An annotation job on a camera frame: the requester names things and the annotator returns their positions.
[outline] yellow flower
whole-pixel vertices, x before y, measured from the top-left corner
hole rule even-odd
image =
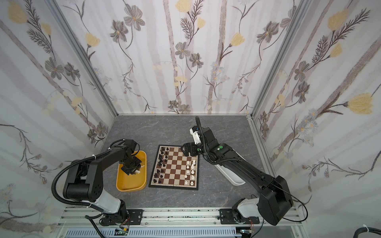
[[[349,102],[348,107],[352,112],[356,114],[371,114],[372,113],[372,104],[373,97],[370,93],[363,93],[355,96]]]
[[[183,81],[184,83],[188,82],[188,79],[182,75],[175,77],[175,79],[176,79],[176,81],[179,81],[179,82],[180,81]]]
[[[275,99],[275,104],[278,104],[279,102],[281,106],[285,105],[285,96],[283,94],[279,94],[278,98]]]
[[[333,50],[331,51],[331,57],[336,57],[336,56],[339,56],[341,55],[341,53],[343,52],[343,48],[341,47],[341,44],[338,43],[335,48],[333,48]]]
[[[205,20],[202,19],[202,18],[199,18],[199,19],[197,20],[197,27],[198,27],[198,28],[202,28],[203,26],[205,26]]]
[[[49,24],[41,23],[42,29],[44,29],[45,33],[51,35],[51,27]]]
[[[191,0],[179,0],[175,7],[179,12],[187,13],[191,10]]]
[[[339,11],[328,19],[328,28],[331,30],[337,30],[347,19],[348,9]]]
[[[98,39],[95,35],[87,32],[86,33],[86,42],[89,46],[97,46],[99,45],[99,42],[101,42],[100,39]]]
[[[15,1],[10,1],[8,6],[8,17],[17,24],[24,24],[28,20],[24,9]]]
[[[232,41],[230,42],[230,44],[232,46],[239,46],[244,41],[245,41],[245,39],[243,38],[243,36],[240,33],[235,33],[233,35],[233,38],[232,38]]]

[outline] leaf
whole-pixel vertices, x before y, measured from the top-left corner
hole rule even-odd
[[[40,32],[36,32],[32,29],[29,29],[27,31],[30,39],[37,43],[38,46],[42,46],[46,53],[50,53],[50,45],[49,42],[47,42],[47,39],[44,35],[42,35]]]

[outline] gray flower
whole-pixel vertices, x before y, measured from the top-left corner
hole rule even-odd
[[[265,40],[267,43],[269,43],[271,41],[272,35],[275,35],[278,33],[278,26],[279,26],[278,22],[270,21],[267,24],[267,26],[263,28],[265,32],[257,35],[257,38],[258,38],[257,42],[261,43],[263,40]]]
[[[87,137],[89,138],[89,140],[91,140],[91,143],[95,143],[95,137],[97,136],[97,133],[95,132],[94,129],[90,129],[89,130],[89,133],[87,134]]]
[[[99,136],[104,136],[104,134],[106,133],[106,126],[104,126],[101,121],[96,126],[96,132]]]
[[[174,54],[178,55],[180,57],[180,59],[183,59],[184,56],[188,57],[191,55],[191,52],[189,50],[187,50],[187,48],[188,48],[188,45],[186,42],[184,42],[184,43],[179,42],[176,45],[177,51]]]
[[[168,108],[171,109],[171,110],[173,110],[173,108],[177,108],[177,105],[178,105],[178,104],[179,104],[179,103],[176,102],[176,100],[169,101],[169,106],[168,106]]]
[[[292,17],[294,16],[296,11],[296,6],[293,6],[289,11],[288,11],[288,18],[283,18],[280,27],[285,28],[288,27],[291,23]]]
[[[140,31],[140,26],[144,26],[146,23],[140,19],[143,15],[142,11],[135,5],[130,7],[126,4],[124,11],[129,15],[124,17],[124,21],[128,26],[134,26],[137,31]]]
[[[309,85],[304,81],[298,86],[299,91],[295,94],[295,97],[299,97],[299,103],[305,102],[306,97],[304,96],[308,93]]]
[[[181,105],[179,107],[179,112],[181,112],[181,114],[187,114],[187,113],[191,112],[190,106],[189,105],[185,105],[185,104]]]
[[[57,76],[59,80],[62,79],[61,74],[64,72],[64,68],[62,65],[57,65],[56,61],[52,57],[50,57],[49,60],[45,61],[45,68],[47,71],[51,72],[50,76],[52,78]]]
[[[124,22],[112,20],[111,29],[115,31],[114,33],[110,33],[113,41],[118,42],[119,38],[121,38],[124,42],[127,41],[125,34],[128,33],[128,30],[124,25]]]
[[[199,53],[191,54],[189,61],[192,62],[192,67],[195,67],[197,65],[199,68],[201,68],[204,63],[201,62],[200,59],[201,59],[201,56]]]
[[[294,79],[299,80],[299,81],[303,81],[306,78],[304,73],[307,72],[308,67],[309,67],[309,64],[307,64],[306,61],[300,62],[299,68],[295,69],[296,75],[295,75]]]
[[[270,131],[269,126],[266,123],[263,124],[261,128],[261,132],[264,138],[267,136],[267,133],[269,133],[269,131]]]
[[[80,77],[78,69],[74,69],[74,66],[67,62],[67,65],[65,65],[65,71],[67,76],[71,76],[73,78],[73,81],[75,81],[75,77]]]

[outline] robotic arm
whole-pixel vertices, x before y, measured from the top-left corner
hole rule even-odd
[[[259,198],[238,201],[233,206],[234,219],[242,222],[247,217],[258,216],[259,212],[271,225],[277,225],[293,206],[286,180],[260,171],[238,155],[232,147],[225,143],[220,144],[211,129],[201,127],[199,117],[196,117],[196,123],[197,126],[190,130],[194,142],[184,144],[181,147],[182,152],[186,156],[202,155],[212,165],[221,165],[231,170],[260,193]]]

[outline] wire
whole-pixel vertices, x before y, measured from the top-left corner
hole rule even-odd
[[[282,217],[283,219],[285,219],[285,220],[289,220],[290,222],[303,222],[303,221],[307,220],[307,217],[308,217],[308,210],[307,210],[307,207],[304,205],[304,203],[302,203],[302,201],[300,201],[299,199],[297,199],[294,195],[290,194],[289,192],[287,192],[287,191],[281,189],[280,187],[278,187],[278,186],[272,184],[272,183],[269,182],[267,179],[265,179],[265,178],[263,178],[263,179],[264,179],[266,182],[268,182],[269,185],[272,185],[272,186],[274,186],[274,187],[276,187],[276,188],[282,190],[283,192],[287,193],[287,194],[290,195],[291,197],[293,197],[293,198],[295,198],[296,200],[298,200],[298,201],[303,205],[303,207],[306,209],[306,217],[305,217],[303,220],[290,220],[290,219],[287,219],[287,218]]]
[[[371,233],[375,233],[377,235],[381,235],[381,230],[380,229],[376,229],[376,228],[373,228],[373,227],[368,227],[369,229],[369,232]],[[353,238],[358,238],[359,234],[360,233],[363,233],[363,232],[368,232],[368,229],[366,227],[361,227],[359,229],[357,229],[353,235]]]
[[[261,227],[260,227],[259,230],[258,230],[255,234],[253,234],[250,238],[254,237],[254,236],[255,236],[256,234],[258,234],[258,232],[262,229],[263,224],[264,224],[264,218],[262,218],[262,219],[263,219],[263,222],[262,222]]]
[[[136,152],[135,154],[133,154],[133,155],[131,155],[131,156],[135,156],[135,155],[137,155],[137,154],[139,153],[139,151],[140,151],[140,145],[139,145],[139,143],[136,143],[136,144],[139,146],[138,152]]]

